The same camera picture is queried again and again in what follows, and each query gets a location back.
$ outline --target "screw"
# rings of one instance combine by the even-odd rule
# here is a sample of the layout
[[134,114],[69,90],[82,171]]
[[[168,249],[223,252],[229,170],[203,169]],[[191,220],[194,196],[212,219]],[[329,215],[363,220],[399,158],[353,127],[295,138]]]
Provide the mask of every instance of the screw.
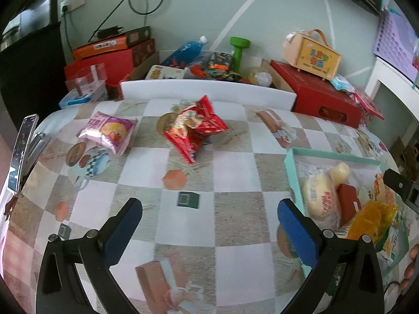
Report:
[[331,239],[333,236],[335,236],[333,231],[329,230],[329,229],[324,230],[323,235],[324,235],[325,238],[328,238],[328,239]]
[[88,239],[92,239],[98,235],[98,231],[96,229],[91,229],[87,232],[86,236]]
[[48,236],[48,242],[52,243],[58,240],[58,235],[57,234],[51,234]]
[[369,237],[368,235],[363,235],[363,236],[362,236],[362,240],[363,240],[365,243],[370,243],[370,242],[371,242],[371,237]]

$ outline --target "white bottle cap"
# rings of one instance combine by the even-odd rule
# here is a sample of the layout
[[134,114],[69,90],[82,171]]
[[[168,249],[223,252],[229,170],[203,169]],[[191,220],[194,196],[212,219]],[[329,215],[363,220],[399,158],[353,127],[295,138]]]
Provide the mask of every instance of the white bottle cap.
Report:
[[272,76],[267,72],[260,72],[255,76],[259,85],[263,87],[269,87],[272,83]]
[[202,37],[200,37],[200,42],[205,45],[206,43],[208,43],[207,38],[205,37],[205,35],[203,35]]

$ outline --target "human hand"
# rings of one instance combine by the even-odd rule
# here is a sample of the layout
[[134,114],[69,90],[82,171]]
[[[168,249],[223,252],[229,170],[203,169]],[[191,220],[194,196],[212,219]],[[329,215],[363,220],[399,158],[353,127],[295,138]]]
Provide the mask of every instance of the human hand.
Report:
[[409,251],[409,257],[412,262],[406,267],[404,271],[404,279],[400,283],[399,291],[402,291],[409,283],[409,279],[412,277],[414,270],[415,270],[415,260],[419,253],[419,244],[416,244],[412,249]]

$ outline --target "power outlet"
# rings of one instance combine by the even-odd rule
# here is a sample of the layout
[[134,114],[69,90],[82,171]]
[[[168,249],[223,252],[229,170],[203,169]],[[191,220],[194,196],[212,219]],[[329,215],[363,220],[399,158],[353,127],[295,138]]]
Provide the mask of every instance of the power outlet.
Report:
[[63,15],[64,13],[62,12],[62,7],[63,6],[68,6],[68,11],[72,12],[74,9],[81,7],[82,5],[84,5],[86,3],[86,0],[64,0],[60,5],[59,5],[59,10],[61,15]]

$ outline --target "pink package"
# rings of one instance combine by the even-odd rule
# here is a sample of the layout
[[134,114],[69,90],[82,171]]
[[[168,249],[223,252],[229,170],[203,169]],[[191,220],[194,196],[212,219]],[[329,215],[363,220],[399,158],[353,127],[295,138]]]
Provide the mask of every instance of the pink package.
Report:
[[113,117],[96,112],[81,130],[78,138],[90,139],[120,156],[126,150],[137,120]]

